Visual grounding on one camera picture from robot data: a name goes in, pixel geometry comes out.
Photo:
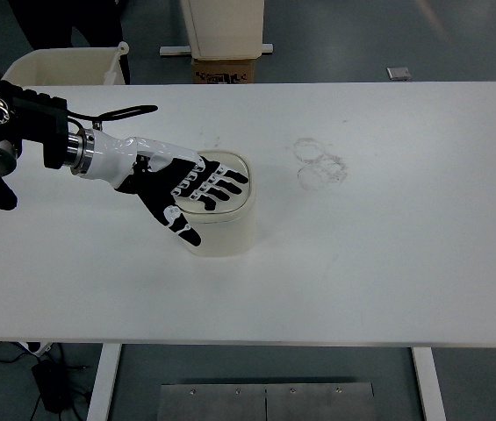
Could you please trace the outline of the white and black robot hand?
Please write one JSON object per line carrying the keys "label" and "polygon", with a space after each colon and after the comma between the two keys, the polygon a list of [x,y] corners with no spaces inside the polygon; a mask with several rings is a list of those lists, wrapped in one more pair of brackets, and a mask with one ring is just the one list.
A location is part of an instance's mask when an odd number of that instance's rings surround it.
{"label": "white and black robot hand", "polygon": [[75,171],[115,190],[136,195],[152,216],[191,246],[202,239],[177,206],[178,197],[213,211],[242,193],[248,177],[198,152],[152,139],[117,139],[91,130],[93,152]]}

